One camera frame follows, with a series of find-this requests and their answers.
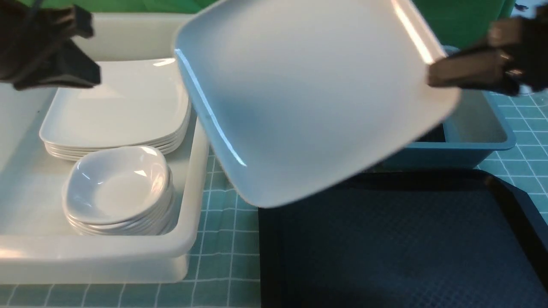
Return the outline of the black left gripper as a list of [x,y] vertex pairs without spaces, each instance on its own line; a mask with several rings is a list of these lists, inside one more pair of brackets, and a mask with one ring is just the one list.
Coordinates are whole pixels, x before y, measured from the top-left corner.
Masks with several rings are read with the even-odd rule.
[[73,40],[94,36],[92,13],[77,5],[43,9],[42,4],[1,1],[1,82],[16,90],[99,85],[99,65]]

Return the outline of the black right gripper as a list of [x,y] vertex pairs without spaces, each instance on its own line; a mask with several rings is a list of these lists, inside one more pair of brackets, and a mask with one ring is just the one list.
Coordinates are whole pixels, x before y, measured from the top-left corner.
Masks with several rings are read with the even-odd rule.
[[457,87],[517,96],[522,86],[547,90],[547,3],[533,18],[513,16],[491,24],[488,43],[438,59],[427,69],[433,88]]

